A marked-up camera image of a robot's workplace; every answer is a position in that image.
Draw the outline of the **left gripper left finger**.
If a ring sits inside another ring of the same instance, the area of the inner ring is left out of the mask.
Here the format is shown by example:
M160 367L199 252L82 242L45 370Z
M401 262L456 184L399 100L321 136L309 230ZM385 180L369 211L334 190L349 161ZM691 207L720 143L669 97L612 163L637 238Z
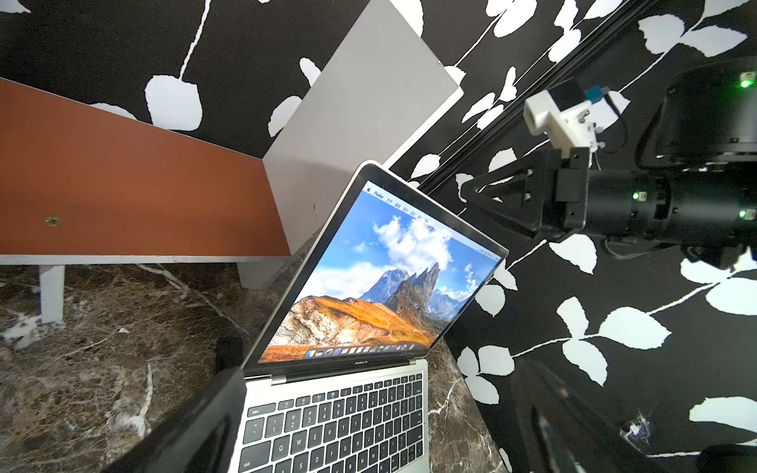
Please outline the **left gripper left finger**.
M216 374L106 472L226 472L242 423L242 339L220 338Z

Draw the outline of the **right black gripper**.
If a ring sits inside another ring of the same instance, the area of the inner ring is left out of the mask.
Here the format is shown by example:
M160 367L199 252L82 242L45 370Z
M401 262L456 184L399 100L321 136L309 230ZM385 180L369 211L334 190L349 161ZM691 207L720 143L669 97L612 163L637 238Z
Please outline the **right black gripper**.
M589 148L572 148L567 159L559 150L536 152L467 181L461 197L499 227L524 238L578 233L587 222L590 164Z

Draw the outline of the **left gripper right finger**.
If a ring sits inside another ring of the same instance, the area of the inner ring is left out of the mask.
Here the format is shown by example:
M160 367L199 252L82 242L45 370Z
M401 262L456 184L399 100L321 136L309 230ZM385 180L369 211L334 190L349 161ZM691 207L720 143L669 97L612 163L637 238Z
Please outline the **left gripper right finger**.
M544 364L522 362L512 391L532 471L662 471Z

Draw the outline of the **silver laptop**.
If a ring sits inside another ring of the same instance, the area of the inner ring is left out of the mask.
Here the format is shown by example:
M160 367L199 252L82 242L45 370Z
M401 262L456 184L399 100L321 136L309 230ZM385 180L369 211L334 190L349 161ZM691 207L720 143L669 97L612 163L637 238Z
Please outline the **silver laptop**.
M427 472L427 356L508 252L368 161L252 352L232 472Z

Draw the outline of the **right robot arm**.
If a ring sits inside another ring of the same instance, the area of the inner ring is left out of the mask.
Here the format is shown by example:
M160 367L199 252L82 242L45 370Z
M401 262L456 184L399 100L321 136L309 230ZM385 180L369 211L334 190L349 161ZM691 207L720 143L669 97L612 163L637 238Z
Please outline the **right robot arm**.
M591 107L607 89L567 80L526 100L530 133L549 150L461 185L470 208L529 240L601 238L603 249L647 242L719 269L756 248L756 60L678 74L642 133L632 171L599 165Z

